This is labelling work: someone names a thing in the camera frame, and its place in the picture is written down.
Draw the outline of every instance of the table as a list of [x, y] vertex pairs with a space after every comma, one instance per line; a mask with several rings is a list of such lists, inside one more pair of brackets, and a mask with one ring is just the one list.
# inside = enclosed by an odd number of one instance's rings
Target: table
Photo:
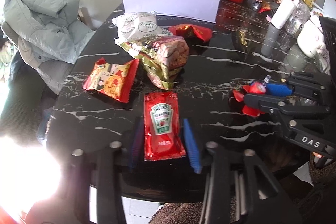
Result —
[[[143, 95], [158, 90], [139, 69], [128, 104], [102, 94], [88, 93], [83, 82], [95, 61], [124, 64], [132, 58], [118, 45], [111, 19], [124, 13], [119, 6], [102, 24], [78, 58], [62, 89], [47, 132], [47, 149], [61, 163], [71, 152], [95, 152], [111, 141], [132, 141], [134, 122], [143, 116]], [[317, 71], [295, 39], [268, 23], [264, 15], [238, 4], [221, 1], [216, 24], [158, 16], [166, 28], [192, 23], [213, 30], [210, 43], [190, 47], [190, 56], [177, 78], [180, 117], [191, 117], [204, 141], [227, 148], [262, 151], [278, 130], [270, 115], [254, 119], [242, 115], [232, 101], [232, 89], [271, 75], [279, 81], [291, 71]], [[160, 202], [193, 202], [203, 198], [205, 176], [195, 175], [187, 159], [145, 162], [140, 172], [121, 175], [123, 194]]]

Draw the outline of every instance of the bolt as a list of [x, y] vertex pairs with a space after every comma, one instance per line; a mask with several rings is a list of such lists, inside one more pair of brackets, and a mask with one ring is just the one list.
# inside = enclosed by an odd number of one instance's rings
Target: bolt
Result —
[[296, 121], [295, 121], [295, 120], [290, 120], [290, 121], [289, 121], [289, 125], [290, 125], [291, 127], [296, 126]]
[[207, 142], [207, 143], [205, 144], [205, 146], [206, 146], [207, 148], [216, 148], [216, 147], [218, 146], [218, 143], [216, 143], [216, 142]]
[[73, 156], [79, 157], [84, 154], [84, 151], [82, 149], [76, 149], [72, 152]]
[[119, 148], [119, 147], [121, 147], [121, 142], [110, 143], [110, 148]]
[[252, 149], [246, 149], [246, 150], [244, 151], [244, 155], [245, 155], [245, 156], [248, 156], [248, 157], [252, 157], [252, 156], [255, 155], [255, 152], [254, 152], [254, 150], [252, 150]]

